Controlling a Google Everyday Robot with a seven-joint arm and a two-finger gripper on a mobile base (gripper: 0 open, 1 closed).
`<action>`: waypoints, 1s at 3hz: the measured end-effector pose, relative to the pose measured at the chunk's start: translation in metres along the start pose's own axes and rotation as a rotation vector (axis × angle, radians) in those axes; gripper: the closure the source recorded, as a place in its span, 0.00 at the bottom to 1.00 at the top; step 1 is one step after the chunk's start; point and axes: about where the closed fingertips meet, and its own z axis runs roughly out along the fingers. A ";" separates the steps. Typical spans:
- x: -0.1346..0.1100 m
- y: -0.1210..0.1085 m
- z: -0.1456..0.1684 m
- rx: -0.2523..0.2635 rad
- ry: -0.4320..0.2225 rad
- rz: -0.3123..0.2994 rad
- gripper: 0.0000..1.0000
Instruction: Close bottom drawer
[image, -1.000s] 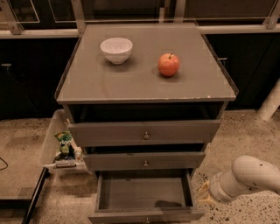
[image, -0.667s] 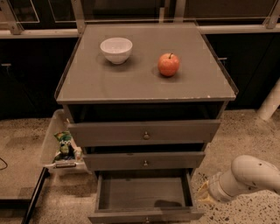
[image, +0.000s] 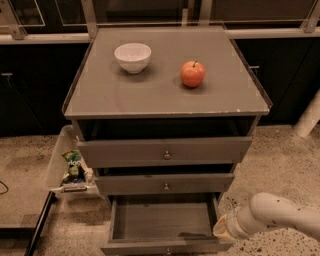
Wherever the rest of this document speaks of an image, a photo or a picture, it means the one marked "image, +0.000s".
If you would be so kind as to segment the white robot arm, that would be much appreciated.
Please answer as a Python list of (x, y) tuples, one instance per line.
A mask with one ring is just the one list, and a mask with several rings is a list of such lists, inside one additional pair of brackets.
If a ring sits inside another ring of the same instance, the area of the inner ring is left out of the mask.
[(227, 240), (244, 240), (259, 232), (291, 228), (320, 240), (320, 212), (299, 207), (289, 199), (258, 193), (248, 204), (220, 217), (213, 235)]

